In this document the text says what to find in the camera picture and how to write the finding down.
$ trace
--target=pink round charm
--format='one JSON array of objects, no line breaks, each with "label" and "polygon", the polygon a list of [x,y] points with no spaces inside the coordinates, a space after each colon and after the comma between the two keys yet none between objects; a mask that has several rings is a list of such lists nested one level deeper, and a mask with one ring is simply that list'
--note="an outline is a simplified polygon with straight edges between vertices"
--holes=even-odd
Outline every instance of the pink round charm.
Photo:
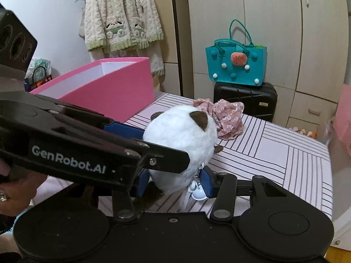
[{"label": "pink round charm", "polygon": [[230,56],[230,60],[233,65],[244,66],[247,63],[247,56],[242,52],[233,52]]}]

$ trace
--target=wooden floor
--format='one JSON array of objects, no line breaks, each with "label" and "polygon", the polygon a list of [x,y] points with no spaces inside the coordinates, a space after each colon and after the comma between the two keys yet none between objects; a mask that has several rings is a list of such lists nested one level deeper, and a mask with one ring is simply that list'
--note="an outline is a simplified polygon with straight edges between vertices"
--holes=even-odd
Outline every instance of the wooden floor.
[{"label": "wooden floor", "polygon": [[351,263],[351,251],[330,246],[325,258],[330,263]]}]

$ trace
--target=black suitcase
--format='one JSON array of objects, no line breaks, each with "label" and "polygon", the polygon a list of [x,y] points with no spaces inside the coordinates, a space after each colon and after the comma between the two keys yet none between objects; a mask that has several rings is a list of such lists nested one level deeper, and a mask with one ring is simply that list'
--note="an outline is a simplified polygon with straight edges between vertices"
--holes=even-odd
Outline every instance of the black suitcase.
[{"label": "black suitcase", "polygon": [[245,114],[272,122],[278,95],[270,83],[262,83],[260,87],[217,83],[213,91],[213,102],[220,99],[231,103],[243,102]]}]

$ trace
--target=human hand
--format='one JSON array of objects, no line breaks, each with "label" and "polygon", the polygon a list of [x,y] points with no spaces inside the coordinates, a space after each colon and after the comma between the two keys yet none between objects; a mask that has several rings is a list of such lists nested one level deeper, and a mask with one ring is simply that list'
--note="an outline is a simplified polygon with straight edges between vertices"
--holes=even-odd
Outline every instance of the human hand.
[{"label": "human hand", "polygon": [[[10,167],[0,159],[0,173],[5,175]],[[0,193],[6,195],[5,202],[0,201],[0,214],[6,216],[17,216],[24,211],[30,200],[36,196],[36,189],[46,180],[47,175],[29,171],[25,178],[16,181],[0,183]]]}]

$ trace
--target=bag handle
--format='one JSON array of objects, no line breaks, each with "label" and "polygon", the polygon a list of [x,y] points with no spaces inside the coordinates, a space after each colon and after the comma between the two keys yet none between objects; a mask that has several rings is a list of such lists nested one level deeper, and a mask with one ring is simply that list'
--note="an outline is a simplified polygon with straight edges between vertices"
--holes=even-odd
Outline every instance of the bag handle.
[{"label": "bag handle", "polygon": [[248,52],[250,52],[245,45],[243,45],[242,43],[238,42],[238,41],[234,41],[232,39],[228,39],[228,38],[220,38],[220,39],[216,39],[215,40],[215,47],[217,47],[219,52],[224,52],[224,49],[221,48],[219,46],[220,43],[230,43],[230,44],[235,44],[240,46],[241,48],[243,48],[243,53],[245,53],[247,55]]},{"label": "bag handle", "polygon": [[249,38],[250,45],[254,45],[253,42],[252,42],[252,38],[251,38],[251,36],[249,34],[249,31],[246,29],[246,27],[243,25],[243,23],[240,22],[239,20],[232,20],[232,22],[230,23],[230,26],[229,26],[229,39],[232,39],[232,31],[230,29],[232,28],[232,24],[234,22],[238,22],[243,27],[243,29],[245,30],[245,33],[247,34],[247,36]]},{"label": "bag handle", "polygon": [[34,73],[36,72],[36,70],[37,70],[38,68],[43,68],[43,69],[44,69],[44,73],[45,73],[45,77],[47,77],[47,73],[46,73],[45,67],[40,65],[40,66],[38,66],[37,68],[35,68],[34,71],[33,71],[32,84],[34,84]]}]

